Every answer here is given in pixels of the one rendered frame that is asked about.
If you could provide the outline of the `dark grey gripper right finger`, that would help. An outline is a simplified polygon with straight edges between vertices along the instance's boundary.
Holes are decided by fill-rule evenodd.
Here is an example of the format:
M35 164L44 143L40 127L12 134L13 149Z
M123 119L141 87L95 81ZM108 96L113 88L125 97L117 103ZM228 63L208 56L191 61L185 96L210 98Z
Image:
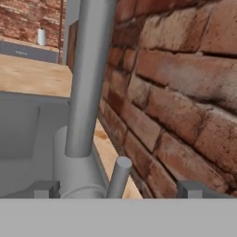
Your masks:
M230 195L208 188L199 181L179 181L178 198L231 198Z

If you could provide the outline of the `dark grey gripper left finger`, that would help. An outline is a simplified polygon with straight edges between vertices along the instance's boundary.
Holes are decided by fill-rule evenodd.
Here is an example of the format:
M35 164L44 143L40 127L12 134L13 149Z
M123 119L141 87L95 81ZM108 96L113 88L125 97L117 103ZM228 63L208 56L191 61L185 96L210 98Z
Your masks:
M4 195L4 198L29 199L29 198L59 198L60 197L59 181L36 181L28 188Z

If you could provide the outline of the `grey sink basin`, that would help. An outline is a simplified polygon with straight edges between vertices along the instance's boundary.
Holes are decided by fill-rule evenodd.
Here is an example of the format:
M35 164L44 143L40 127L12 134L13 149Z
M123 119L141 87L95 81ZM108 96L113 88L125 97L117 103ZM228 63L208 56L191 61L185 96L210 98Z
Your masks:
M0 198L55 181L54 136L68 121L68 98L0 93Z

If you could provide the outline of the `grey sink faucet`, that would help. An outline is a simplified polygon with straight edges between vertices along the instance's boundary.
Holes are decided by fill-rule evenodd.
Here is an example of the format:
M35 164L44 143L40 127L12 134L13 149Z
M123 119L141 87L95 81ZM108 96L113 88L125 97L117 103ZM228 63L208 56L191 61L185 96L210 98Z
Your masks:
M104 198L108 180L94 147L117 0L81 0L68 125L54 136L53 178L62 199Z

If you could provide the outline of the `grey appliance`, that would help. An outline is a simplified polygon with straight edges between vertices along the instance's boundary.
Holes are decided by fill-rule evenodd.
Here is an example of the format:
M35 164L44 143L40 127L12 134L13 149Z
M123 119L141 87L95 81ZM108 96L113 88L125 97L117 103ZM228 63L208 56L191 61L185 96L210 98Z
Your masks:
M0 40L0 54L50 63L58 62L58 52Z

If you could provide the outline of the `small white jar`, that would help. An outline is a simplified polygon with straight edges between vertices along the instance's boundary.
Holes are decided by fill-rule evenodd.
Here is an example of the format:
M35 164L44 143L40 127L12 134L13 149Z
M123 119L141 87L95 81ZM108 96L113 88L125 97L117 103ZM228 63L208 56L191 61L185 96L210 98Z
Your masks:
M46 31L43 28L38 29L37 44L46 46Z

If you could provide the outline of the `grey tall cabinet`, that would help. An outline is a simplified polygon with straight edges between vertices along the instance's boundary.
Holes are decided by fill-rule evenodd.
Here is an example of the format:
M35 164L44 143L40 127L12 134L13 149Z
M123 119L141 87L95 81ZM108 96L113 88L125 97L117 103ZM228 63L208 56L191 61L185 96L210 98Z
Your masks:
M65 16L65 31L63 43L63 57L62 63L66 64L68 40L69 40L69 26L79 18L81 0L67 0L66 3L66 16Z

